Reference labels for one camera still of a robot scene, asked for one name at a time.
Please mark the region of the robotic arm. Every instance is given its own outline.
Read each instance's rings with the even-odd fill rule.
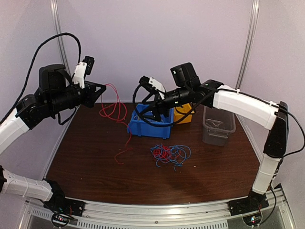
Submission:
[[[264,146],[263,161],[249,196],[229,203],[232,215],[257,210],[260,204],[267,207],[265,192],[277,174],[286,152],[288,137],[287,104],[284,102],[279,104],[267,102],[214,80],[200,83],[191,63],[173,67],[171,72],[178,88],[169,92],[160,91],[159,84],[155,86],[154,82],[156,80],[153,78],[143,76],[140,79],[140,84],[133,95],[133,102],[135,102],[136,93],[141,86],[150,94],[142,101],[149,106],[141,112],[136,110],[138,116],[150,125],[162,127],[164,125],[151,123],[149,119],[160,121],[161,115],[168,116],[170,108],[193,103],[196,105],[192,110],[202,104],[210,108],[222,109],[241,115],[268,129],[269,135]],[[153,95],[154,100],[148,102],[147,100]]]
[[[72,77],[62,64],[53,64],[39,70],[39,87],[34,94],[21,99],[11,114],[0,124],[0,155],[18,137],[33,129],[43,119],[58,115],[63,125],[72,118],[79,105],[94,107],[94,103],[106,90],[106,86],[85,81],[91,73],[94,58],[86,56],[76,66]],[[60,111],[75,109],[73,114],[61,122]],[[74,215],[81,215],[83,202],[65,198],[59,185],[50,180],[33,180],[11,173],[0,166],[0,193],[10,193],[45,201],[45,206],[54,210],[71,206]]]

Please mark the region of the brown tabletop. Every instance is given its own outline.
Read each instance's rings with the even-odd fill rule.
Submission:
[[[129,122],[132,105],[126,104]],[[117,157],[129,138],[126,126],[100,117],[101,105],[80,107],[50,167],[66,196],[119,204],[198,203],[246,196],[259,168],[258,159],[238,120],[226,146],[202,142],[203,106],[190,124],[175,125],[170,139],[132,136],[133,149]],[[175,172],[156,167],[150,148],[187,145],[192,155]]]

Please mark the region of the pile of string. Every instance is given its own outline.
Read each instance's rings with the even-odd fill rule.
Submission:
[[[101,96],[102,109],[100,110],[100,116],[105,117],[105,118],[109,118],[109,119],[111,119],[111,120],[113,120],[113,121],[116,121],[116,123],[122,123],[122,124],[124,124],[124,125],[129,129],[129,132],[130,132],[129,139],[128,139],[127,142],[125,143],[125,150],[119,152],[119,153],[118,153],[117,155],[115,155],[115,157],[114,157],[114,160],[115,160],[119,165],[123,165],[124,163],[119,162],[119,161],[116,159],[116,157],[117,157],[118,155],[120,155],[120,154],[122,154],[122,153],[125,153],[126,151],[132,149],[132,148],[128,148],[128,147],[127,147],[128,143],[130,142],[130,140],[131,140],[131,138],[132,138],[132,131],[131,131],[131,129],[129,128],[129,126],[124,122],[124,120],[125,120],[125,118],[126,118],[126,116],[127,116],[127,108],[126,108],[126,105],[120,101],[120,97],[119,97],[119,93],[118,93],[117,89],[115,88],[115,86],[114,86],[112,83],[108,83],[108,84],[106,84],[106,86],[109,86],[109,87],[111,87],[111,88],[114,90],[114,92],[116,93],[117,98],[116,98],[116,102],[115,102],[115,103],[113,103],[113,104],[111,104],[111,105],[108,105],[108,106],[104,106],[104,104],[103,104],[103,102],[102,102],[102,96]],[[113,108],[112,111],[111,111],[109,114],[106,113],[106,110],[109,110],[110,108]],[[117,116],[116,118],[114,118],[114,117],[112,117],[112,116],[113,116],[113,114],[114,114],[114,112],[116,111],[117,108],[119,109],[119,113],[118,113],[118,116]],[[121,111],[122,111],[122,109],[125,110],[125,112],[123,113],[123,114],[124,114],[123,117],[121,117]]]
[[[188,146],[176,145],[176,146],[164,146],[155,145],[151,148],[151,153],[156,159],[156,166],[161,167],[159,162],[164,164],[173,163],[174,170],[176,166],[181,167],[186,159],[191,156],[191,149]]]

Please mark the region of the red cord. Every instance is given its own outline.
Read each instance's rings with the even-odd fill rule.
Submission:
[[[111,119],[111,120],[113,120],[113,121],[116,121],[116,123],[122,123],[122,124],[124,124],[125,126],[127,126],[127,128],[129,129],[129,133],[130,133],[129,139],[128,139],[127,142],[125,143],[125,148],[126,148],[126,149],[125,149],[124,151],[119,152],[117,155],[114,156],[114,160],[115,160],[119,165],[123,165],[124,163],[119,162],[119,161],[116,159],[116,157],[117,157],[118,155],[120,155],[120,154],[122,154],[122,153],[125,153],[126,151],[132,149],[132,148],[127,148],[127,145],[128,145],[128,143],[130,142],[130,140],[131,140],[131,138],[132,138],[132,130],[129,128],[129,126],[128,126],[125,122],[123,122],[123,120],[124,120],[124,119],[126,118],[126,116],[127,116],[127,108],[126,108],[126,105],[125,105],[124,103],[121,103],[120,97],[119,97],[119,93],[118,93],[117,89],[115,88],[115,86],[114,86],[112,83],[108,83],[108,84],[106,84],[106,86],[110,86],[110,87],[114,90],[114,92],[116,93],[116,96],[117,96],[117,97],[116,97],[116,102],[115,102],[115,103],[113,103],[113,104],[111,104],[111,105],[109,105],[109,106],[104,107],[103,102],[102,102],[102,96],[101,96],[102,109],[100,110],[100,116],[109,118],[109,119]],[[120,118],[120,116],[121,116],[121,105],[122,105],[122,106],[124,107],[124,109],[125,109],[125,114],[124,114],[123,118]],[[110,114],[107,114],[107,113],[106,113],[106,110],[109,109],[109,108],[111,108],[111,107],[113,107],[113,106],[114,106],[114,108],[113,108],[112,112],[110,112]],[[117,118],[112,118],[111,116],[112,116],[113,113],[115,112],[117,106],[119,107],[119,114],[118,114],[118,117],[117,117]]]

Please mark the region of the vertical metal post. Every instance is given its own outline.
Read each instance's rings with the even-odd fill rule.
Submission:
[[[250,17],[250,24],[249,24],[249,31],[248,31],[248,37],[247,37],[247,42],[246,42],[246,47],[244,50],[244,57],[242,61],[242,65],[239,71],[237,83],[236,83],[236,89],[240,88],[243,79],[244,79],[244,74],[247,69],[247,65],[249,62],[250,58],[250,51],[253,45],[253,40],[255,36],[255,31],[257,27],[257,21],[258,21],[258,13],[259,13],[259,0],[253,0],[252,3],[252,11],[251,11],[251,17]]]
[[[55,32],[57,34],[59,34],[59,33],[61,33],[61,23],[60,23],[59,15],[58,15],[57,0],[50,0],[50,4],[51,4],[51,12],[52,12],[52,17],[53,17]],[[57,44],[58,44],[59,52],[61,55],[61,62],[66,66],[67,73],[69,75],[71,75],[62,37],[57,38]]]

